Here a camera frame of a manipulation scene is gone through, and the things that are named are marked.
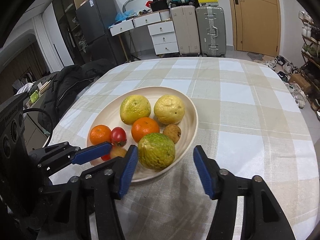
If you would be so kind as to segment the white drawer desk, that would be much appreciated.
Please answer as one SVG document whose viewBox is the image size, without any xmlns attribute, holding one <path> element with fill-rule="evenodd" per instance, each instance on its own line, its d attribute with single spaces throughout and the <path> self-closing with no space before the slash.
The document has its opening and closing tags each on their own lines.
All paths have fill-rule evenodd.
<svg viewBox="0 0 320 240">
<path fill-rule="evenodd" d="M 178 53 L 176 32 L 170 10 L 160 10 L 121 21 L 109 27 L 112 36 L 147 26 L 156 55 Z"/>
</svg>

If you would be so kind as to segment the small red tomato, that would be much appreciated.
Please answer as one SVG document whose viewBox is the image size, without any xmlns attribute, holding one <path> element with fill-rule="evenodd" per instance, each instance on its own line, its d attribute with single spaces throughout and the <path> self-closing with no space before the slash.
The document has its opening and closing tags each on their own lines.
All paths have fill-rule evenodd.
<svg viewBox="0 0 320 240">
<path fill-rule="evenodd" d="M 124 147 L 127 143 L 126 132 L 121 127 L 115 127 L 111 131 L 111 143 L 114 146 Z"/>
</svg>

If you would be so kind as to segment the wooden shoe rack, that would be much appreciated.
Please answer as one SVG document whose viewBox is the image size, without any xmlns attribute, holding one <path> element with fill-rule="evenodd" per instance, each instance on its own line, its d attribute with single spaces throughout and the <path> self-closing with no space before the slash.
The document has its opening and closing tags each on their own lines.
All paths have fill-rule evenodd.
<svg viewBox="0 0 320 240">
<path fill-rule="evenodd" d="M 319 27 L 306 11 L 299 11 L 298 18 L 303 24 L 301 54 L 305 62 L 300 72 L 311 85 L 307 92 L 308 100 L 319 119 Z"/>
</svg>

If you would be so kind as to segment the wooden door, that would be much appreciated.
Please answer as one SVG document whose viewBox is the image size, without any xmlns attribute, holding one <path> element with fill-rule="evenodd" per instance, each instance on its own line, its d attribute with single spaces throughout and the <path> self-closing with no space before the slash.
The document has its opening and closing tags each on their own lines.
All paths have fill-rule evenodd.
<svg viewBox="0 0 320 240">
<path fill-rule="evenodd" d="M 268 56 L 279 54 L 279 0 L 229 0 L 236 50 Z"/>
</svg>

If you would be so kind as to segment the beige suitcase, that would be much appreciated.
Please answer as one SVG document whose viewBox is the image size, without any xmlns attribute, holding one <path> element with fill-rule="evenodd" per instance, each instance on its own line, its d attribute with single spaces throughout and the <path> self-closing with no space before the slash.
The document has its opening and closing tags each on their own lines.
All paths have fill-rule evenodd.
<svg viewBox="0 0 320 240">
<path fill-rule="evenodd" d="M 179 53 L 181 55 L 199 55 L 201 53 L 200 39 L 193 5 L 183 5 L 171 8 Z"/>
</svg>

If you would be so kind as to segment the checked beige tablecloth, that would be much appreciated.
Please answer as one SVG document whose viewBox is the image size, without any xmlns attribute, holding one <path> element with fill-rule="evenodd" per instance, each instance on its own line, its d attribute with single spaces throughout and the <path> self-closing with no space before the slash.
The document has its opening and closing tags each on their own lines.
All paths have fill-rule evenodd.
<svg viewBox="0 0 320 240">
<path fill-rule="evenodd" d="M 304 117 L 279 76 L 251 61 L 180 57 L 135 61 L 95 82 L 55 127 L 52 144 L 85 147 L 98 113 L 140 87 L 182 92 L 199 116 L 194 145 L 239 177 L 260 175 L 296 239 L 317 224 L 319 172 Z M 193 152 L 157 179 L 132 185 L 117 202 L 126 239 L 205 239 L 215 202 L 204 193 Z"/>
</svg>

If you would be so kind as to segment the small brown longan fruit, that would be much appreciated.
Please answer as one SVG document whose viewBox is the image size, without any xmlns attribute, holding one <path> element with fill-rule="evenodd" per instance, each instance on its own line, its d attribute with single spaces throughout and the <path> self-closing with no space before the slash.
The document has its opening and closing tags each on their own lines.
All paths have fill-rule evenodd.
<svg viewBox="0 0 320 240">
<path fill-rule="evenodd" d="M 176 124 L 169 124 L 164 130 L 163 134 L 169 137 L 174 144 L 181 138 L 181 129 Z"/>
</svg>

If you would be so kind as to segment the red tomato front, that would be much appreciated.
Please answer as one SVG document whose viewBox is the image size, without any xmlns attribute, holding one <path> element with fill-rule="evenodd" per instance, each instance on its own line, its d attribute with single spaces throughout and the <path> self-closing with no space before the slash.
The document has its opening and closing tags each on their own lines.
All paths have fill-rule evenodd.
<svg viewBox="0 0 320 240">
<path fill-rule="evenodd" d="M 116 157 L 122 157 L 124 158 L 127 153 L 127 150 L 122 147 L 114 146 L 112 147 L 112 150 L 110 151 L 110 158 L 114 159 Z"/>
</svg>

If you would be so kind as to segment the orange mandarin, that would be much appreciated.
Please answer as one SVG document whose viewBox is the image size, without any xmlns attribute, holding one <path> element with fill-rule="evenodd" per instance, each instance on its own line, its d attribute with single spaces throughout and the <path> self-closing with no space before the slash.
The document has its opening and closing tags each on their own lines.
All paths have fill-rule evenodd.
<svg viewBox="0 0 320 240">
<path fill-rule="evenodd" d="M 98 125 L 91 129 L 89 140 L 93 145 L 98 145 L 104 142 L 111 143 L 111 130 L 106 125 Z"/>
<path fill-rule="evenodd" d="M 158 123 L 149 117 L 143 117 L 136 120 L 131 127 L 132 139 L 139 143 L 139 141 L 147 134 L 159 133 L 160 127 Z"/>
</svg>

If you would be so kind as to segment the yellow-green guava front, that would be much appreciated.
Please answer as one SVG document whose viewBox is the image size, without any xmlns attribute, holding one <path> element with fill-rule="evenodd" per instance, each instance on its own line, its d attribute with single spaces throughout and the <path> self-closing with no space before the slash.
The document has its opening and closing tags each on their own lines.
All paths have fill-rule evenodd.
<svg viewBox="0 0 320 240">
<path fill-rule="evenodd" d="M 178 124 L 185 115 L 185 105 L 175 95 L 163 95 L 155 103 L 154 115 L 164 125 Z"/>
</svg>

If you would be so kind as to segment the black jacket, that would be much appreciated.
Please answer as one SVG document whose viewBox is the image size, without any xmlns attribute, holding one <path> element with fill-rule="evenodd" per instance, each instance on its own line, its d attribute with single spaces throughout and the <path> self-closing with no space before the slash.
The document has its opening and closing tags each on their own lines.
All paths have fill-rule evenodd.
<svg viewBox="0 0 320 240">
<path fill-rule="evenodd" d="M 46 131 L 51 131 L 76 100 L 77 95 L 96 78 L 102 77 L 116 65 L 107 59 L 71 65 L 63 68 L 52 78 L 46 91 L 37 121 Z"/>
</svg>

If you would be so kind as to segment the red tomato with stem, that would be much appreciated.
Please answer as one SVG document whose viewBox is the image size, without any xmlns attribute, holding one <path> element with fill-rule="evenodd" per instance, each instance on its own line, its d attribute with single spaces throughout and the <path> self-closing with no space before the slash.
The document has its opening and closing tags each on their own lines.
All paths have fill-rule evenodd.
<svg viewBox="0 0 320 240">
<path fill-rule="evenodd" d="M 108 161 L 108 160 L 111 159 L 111 157 L 110 157 L 109 154 L 106 154 L 106 155 L 101 156 L 101 159 L 102 159 L 103 161 Z"/>
</svg>

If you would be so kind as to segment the black refrigerator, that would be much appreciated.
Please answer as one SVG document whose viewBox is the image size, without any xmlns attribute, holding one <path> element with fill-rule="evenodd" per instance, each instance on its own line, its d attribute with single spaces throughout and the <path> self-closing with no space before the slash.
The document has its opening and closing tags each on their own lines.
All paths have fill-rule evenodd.
<svg viewBox="0 0 320 240">
<path fill-rule="evenodd" d="M 114 0 L 88 0 L 76 15 L 92 60 L 107 59 L 116 66 L 126 62 L 119 38 L 109 30 L 117 15 Z"/>
</svg>

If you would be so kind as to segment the wrinkled yellow guava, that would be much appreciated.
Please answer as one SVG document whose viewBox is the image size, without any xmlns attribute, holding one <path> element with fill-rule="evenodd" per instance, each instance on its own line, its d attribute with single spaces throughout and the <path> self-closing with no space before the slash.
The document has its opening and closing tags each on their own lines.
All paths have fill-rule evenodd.
<svg viewBox="0 0 320 240">
<path fill-rule="evenodd" d="M 160 171 L 170 166 L 175 160 L 175 144 L 161 133 L 150 133 L 138 143 L 138 159 L 148 169 Z"/>
</svg>

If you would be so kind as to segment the silver aluminium suitcase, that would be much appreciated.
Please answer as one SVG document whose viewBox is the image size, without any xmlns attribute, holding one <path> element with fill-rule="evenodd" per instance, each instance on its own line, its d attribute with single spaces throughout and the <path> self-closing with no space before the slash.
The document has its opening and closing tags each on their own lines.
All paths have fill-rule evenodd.
<svg viewBox="0 0 320 240">
<path fill-rule="evenodd" d="M 226 54 L 226 25 L 224 10 L 218 6 L 196 8 L 201 53 L 211 57 Z"/>
</svg>

